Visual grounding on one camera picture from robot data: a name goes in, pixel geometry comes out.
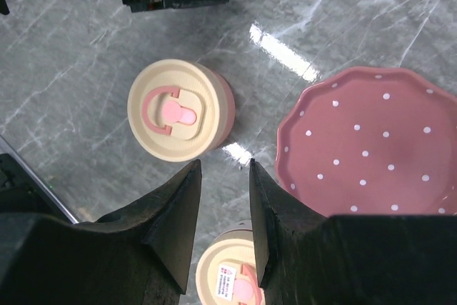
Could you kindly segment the cream lid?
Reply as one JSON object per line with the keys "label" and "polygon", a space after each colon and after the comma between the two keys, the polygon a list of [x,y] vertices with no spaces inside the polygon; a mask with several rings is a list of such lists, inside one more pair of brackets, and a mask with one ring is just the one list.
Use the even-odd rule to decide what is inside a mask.
{"label": "cream lid", "polygon": [[127,102],[131,130],[140,145],[159,159],[193,159],[219,137],[222,91],[217,75],[200,64],[157,61],[131,86]]}
{"label": "cream lid", "polygon": [[205,250],[196,268],[196,288],[205,305],[266,303],[258,286],[251,220],[236,222]]}

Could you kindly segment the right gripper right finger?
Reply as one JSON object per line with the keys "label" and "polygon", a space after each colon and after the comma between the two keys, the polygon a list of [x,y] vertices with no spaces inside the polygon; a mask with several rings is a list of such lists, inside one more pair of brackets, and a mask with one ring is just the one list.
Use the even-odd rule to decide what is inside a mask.
{"label": "right gripper right finger", "polygon": [[324,217],[256,161],[249,198],[267,304],[454,304],[454,216]]}

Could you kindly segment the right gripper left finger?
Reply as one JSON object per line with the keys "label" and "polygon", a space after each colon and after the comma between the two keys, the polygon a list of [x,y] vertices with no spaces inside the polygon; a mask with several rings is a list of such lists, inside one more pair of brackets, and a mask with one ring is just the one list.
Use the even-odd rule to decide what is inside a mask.
{"label": "right gripper left finger", "polygon": [[186,293],[201,162],[94,222],[1,213],[3,304],[177,304]]}

